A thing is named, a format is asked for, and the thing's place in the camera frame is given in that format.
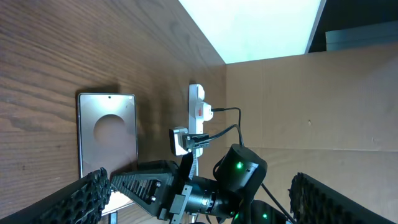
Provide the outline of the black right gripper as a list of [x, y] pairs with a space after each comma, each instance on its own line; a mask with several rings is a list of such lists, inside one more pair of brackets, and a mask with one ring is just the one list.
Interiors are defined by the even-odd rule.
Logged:
[[183, 215], [196, 219], [198, 211], [188, 203], [193, 193], [193, 175], [197, 166], [195, 152], [184, 155], [181, 164], [158, 160], [138, 165], [138, 172], [115, 175], [114, 188], [159, 220], [180, 223]]

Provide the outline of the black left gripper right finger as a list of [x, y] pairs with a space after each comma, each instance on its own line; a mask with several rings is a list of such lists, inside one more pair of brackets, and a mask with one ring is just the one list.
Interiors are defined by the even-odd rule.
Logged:
[[302, 172], [292, 179], [289, 197], [297, 223], [394, 223]]

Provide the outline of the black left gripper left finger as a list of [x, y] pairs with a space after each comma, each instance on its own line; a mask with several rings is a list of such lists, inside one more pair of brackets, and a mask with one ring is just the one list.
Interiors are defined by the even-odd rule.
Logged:
[[111, 183], [106, 169], [102, 167], [48, 197], [2, 218], [1, 223], [98, 223], [110, 196]]

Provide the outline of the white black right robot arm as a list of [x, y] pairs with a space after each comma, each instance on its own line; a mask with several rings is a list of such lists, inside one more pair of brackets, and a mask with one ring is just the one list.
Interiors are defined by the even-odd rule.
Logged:
[[192, 153], [174, 161], [153, 161], [137, 171], [114, 175], [114, 187], [159, 220], [180, 223], [184, 214], [201, 213], [218, 223], [285, 223], [287, 217], [254, 198], [267, 163], [252, 150], [232, 144], [215, 165], [214, 179], [193, 175]]

